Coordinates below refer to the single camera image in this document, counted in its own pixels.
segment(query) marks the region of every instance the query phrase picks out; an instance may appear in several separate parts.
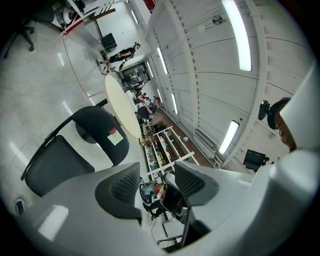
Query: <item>black chair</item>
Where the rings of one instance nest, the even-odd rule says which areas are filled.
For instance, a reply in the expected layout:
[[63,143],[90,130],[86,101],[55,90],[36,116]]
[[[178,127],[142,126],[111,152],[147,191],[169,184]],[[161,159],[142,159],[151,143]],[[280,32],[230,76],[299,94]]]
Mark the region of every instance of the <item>black chair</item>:
[[23,38],[30,44],[29,51],[32,52],[35,49],[34,43],[30,39],[27,31],[30,31],[30,34],[35,32],[35,28],[32,26],[27,26],[31,20],[43,23],[52,23],[55,18],[55,13],[52,5],[56,0],[50,1],[36,1],[32,6],[27,4],[25,8],[20,8],[23,10],[22,13],[15,13],[13,22],[11,26],[15,32],[13,39],[9,43],[8,48],[5,51],[4,58],[8,57],[9,50],[14,44],[18,35],[22,35]]
[[[47,136],[21,176],[21,180],[25,180],[28,187],[40,197],[68,179],[95,171],[63,136],[58,135],[70,121],[74,121],[100,145],[113,166],[120,164],[128,154],[128,138],[115,118],[104,108],[84,107]],[[115,129],[123,137],[116,145],[108,138]]]

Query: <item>white plastic panel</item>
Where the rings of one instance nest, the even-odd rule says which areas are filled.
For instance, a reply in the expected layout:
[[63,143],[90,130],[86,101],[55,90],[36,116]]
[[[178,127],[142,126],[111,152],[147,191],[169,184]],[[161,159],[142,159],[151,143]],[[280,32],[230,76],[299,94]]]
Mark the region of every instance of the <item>white plastic panel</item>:
[[200,0],[196,2],[194,0],[174,0],[173,5],[179,13],[184,27],[222,6],[220,0]]
[[267,38],[282,39],[308,47],[308,43],[301,31],[297,29],[293,19],[288,16],[286,11],[279,8],[275,1],[261,1],[257,8]]
[[294,94],[312,64],[312,54],[296,43],[267,39],[267,82]]
[[164,60],[169,74],[187,73],[186,59],[183,54],[170,59],[165,55]]
[[191,92],[187,73],[171,74],[170,79],[173,89]]
[[[218,14],[221,15],[223,19],[228,20],[228,15],[225,11],[219,11]],[[257,37],[252,19],[247,15],[242,15],[242,20],[248,37]],[[203,25],[207,28],[205,32],[198,32],[196,29],[190,31],[191,35],[189,38],[189,43],[191,44],[191,49],[214,42],[235,38],[234,30],[231,24],[227,21],[220,25],[214,25],[212,19],[209,19],[208,21],[205,21]]]
[[191,94],[189,92],[175,90],[174,95],[178,111],[180,110],[180,107],[182,107],[183,109],[181,111],[183,111],[184,115],[192,120],[192,105],[190,104]]
[[206,44],[192,50],[195,72],[216,72],[236,74],[257,79],[258,77],[258,44],[256,38],[249,38],[252,71],[239,68],[239,56],[235,39]]
[[199,95],[250,113],[257,85],[256,79],[224,73],[198,73],[197,79]]
[[231,142],[227,153],[234,147],[239,134],[246,123],[248,114],[227,104],[213,101],[209,97],[199,96],[199,127],[210,136],[210,138],[220,146],[226,136],[230,122],[235,120],[240,123],[238,131]]
[[162,12],[153,30],[158,38],[161,50],[164,50],[168,45],[178,39],[177,32],[167,10]]

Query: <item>air vent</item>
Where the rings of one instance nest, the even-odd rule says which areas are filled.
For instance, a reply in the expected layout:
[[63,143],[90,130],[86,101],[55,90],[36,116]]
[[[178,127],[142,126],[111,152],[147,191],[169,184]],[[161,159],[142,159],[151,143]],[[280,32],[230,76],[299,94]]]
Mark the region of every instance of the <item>air vent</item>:
[[214,152],[218,147],[207,135],[205,135],[201,130],[195,129],[194,135],[204,144],[206,147]]

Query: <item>white ceiling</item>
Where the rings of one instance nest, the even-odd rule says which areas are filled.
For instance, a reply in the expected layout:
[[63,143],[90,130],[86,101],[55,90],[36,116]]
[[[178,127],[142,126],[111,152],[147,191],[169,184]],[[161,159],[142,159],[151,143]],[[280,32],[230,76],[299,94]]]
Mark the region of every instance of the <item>white ceiling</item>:
[[[251,1],[257,8],[265,45],[259,46],[256,27],[246,1]],[[165,110],[188,134],[193,134],[195,128],[200,129],[219,147],[230,122],[235,120],[240,123],[225,159],[230,154],[232,157],[227,159],[224,167],[241,172],[251,172],[242,165],[247,149],[264,153],[271,161],[276,161],[288,152],[278,135],[268,127],[266,120],[255,119],[253,125],[247,127],[248,136],[241,138],[253,111],[258,86],[265,88],[263,99],[271,104],[282,97],[291,97],[312,63],[309,46],[285,12],[271,0],[246,1],[239,0],[236,4],[249,37],[252,62],[250,72],[239,69],[233,28],[220,0],[198,0],[196,4],[193,0],[172,2],[188,38],[196,76],[195,84],[190,83],[190,63],[186,63],[186,48],[179,40],[178,32],[181,31],[177,31],[172,13],[169,14],[165,8],[160,14],[155,10],[151,19],[156,19],[156,22],[147,38],[152,51],[149,61],[155,74],[154,83],[161,93]],[[156,8],[163,5],[163,2],[164,0],[159,0]],[[226,21],[221,25],[214,25],[214,15],[221,15]],[[200,31],[199,26],[207,29]],[[157,53],[158,46],[163,53],[167,75]],[[266,48],[266,59],[260,58],[262,47]],[[266,83],[263,85],[259,83],[262,62],[267,67]],[[194,101],[192,97],[194,88],[198,101]],[[175,94],[179,115],[174,113],[171,93]],[[193,120],[194,109],[198,109],[197,122]]]

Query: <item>chair seat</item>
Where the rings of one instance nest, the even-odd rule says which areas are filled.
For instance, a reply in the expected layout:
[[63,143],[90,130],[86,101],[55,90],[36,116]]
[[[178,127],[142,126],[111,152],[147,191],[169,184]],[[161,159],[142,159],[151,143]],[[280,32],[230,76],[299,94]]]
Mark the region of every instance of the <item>chair seat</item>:
[[57,135],[27,170],[25,182],[42,197],[64,181],[94,171],[94,167],[83,159],[63,136]]

